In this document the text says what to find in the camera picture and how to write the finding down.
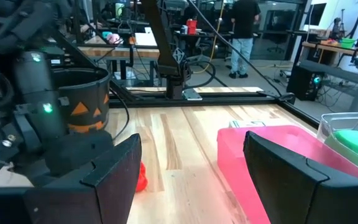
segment pink plastic container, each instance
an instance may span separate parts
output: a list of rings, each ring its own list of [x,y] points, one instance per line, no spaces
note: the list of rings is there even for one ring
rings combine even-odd
[[[218,131],[218,166],[251,223],[269,219],[248,173],[243,147],[247,131],[321,164],[358,177],[358,167],[297,126],[226,128]]]

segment wooden workbench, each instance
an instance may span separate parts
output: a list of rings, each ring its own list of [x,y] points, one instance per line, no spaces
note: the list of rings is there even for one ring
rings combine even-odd
[[[309,47],[309,48],[315,48],[316,44],[312,44],[312,43],[309,43],[309,42],[304,42],[304,43],[302,43],[302,46]],[[337,52],[337,53],[341,53],[341,54],[345,54],[345,55],[353,55],[357,48],[354,47],[352,49],[345,49],[345,48],[342,48],[342,47],[318,44],[317,49],[328,50],[328,51]]]
[[[196,90],[245,92],[261,89]],[[106,129],[114,136],[124,126],[126,112],[111,109],[109,113],[111,119]],[[248,223],[216,163],[218,130],[228,127],[230,121],[244,120],[293,124],[316,132],[277,105],[131,108],[129,114],[131,120],[118,141],[133,133],[140,134],[142,161],[149,180],[146,190],[134,197],[129,224]],[[15,179],[7,174],[2,178],[5,182]],[[26,181],[17,181],[26,185]]]
[[[93,37],[86,41],[86,44],[100,44],[100,47],[78,47],[84,54],[89,57],[118,57],[118,58],[129,58],[129,49],[124,47],[117,47],[111,50],[111,47],[102,47],[104,41],[99,37]],[[134,51],[134,57],[142,58],[158,58],[160,51],[158,49],[137,49]]]

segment green led light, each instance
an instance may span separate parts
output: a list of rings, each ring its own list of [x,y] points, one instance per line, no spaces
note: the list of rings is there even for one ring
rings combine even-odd
[[[321,79],[320,79],[320,77],[317,77],[317,78],[314,78],[313,81],[315,84],[319,84],[321,82]]]
[[[42,105],[42,107],[44,108],[44,111],[46,113],[52,113],[53,112],[53,108],[52,108],[52,105],[50,103],[44,103]]]

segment floor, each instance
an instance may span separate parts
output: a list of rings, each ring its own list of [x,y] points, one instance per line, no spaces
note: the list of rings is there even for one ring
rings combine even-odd
[[[274,60],[251,60],[252,64],[258,69],[261,74],[265,75],[271,83],[280,90],[281,93],[286,92],[287,81],[286,78],[280,77],[280,70],[288,70],[291,67],[289,62],[274,61]],[[275,90],[260,76],[250,68],[248,74],[249,77],[246,79],[231,79],[228,77],[229,69],[226,65],[229,62],[224,62],[222,59],[213,60],[213,64],[216,67],[216,77],[221,80],[227,86],[257,86],[265,91]],[[147,76],[144,73],[144,68],[141,63],[137,62],[135,65],[136,74],[139,79],[145,79]],[[192,68],[194,72],[202,70],[199,67]],[[194,74],[188,85],[197,85],[205,82],[210,75],[206,72]],[[331,80],[334,83],[339,83],[340,80]],[[222,86],[218,81],[213,80],[208,86]],[[316,101],[300,101],[297,100],[295,106],[310,116],[320,119],[322,114],[332,112],[347,112],[350,106],[352,97],[336,90],[330,90],[327,87],[323,87],[320,91],[321,96]]]

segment jack-o-lantern bucket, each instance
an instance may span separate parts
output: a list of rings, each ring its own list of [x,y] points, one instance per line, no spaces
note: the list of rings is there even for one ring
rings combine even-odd
[[[109,81],[102,68],[54,67],[52,80],[68,106],[61,113],[70,129],[86,133],[104,129],[109,120]]]

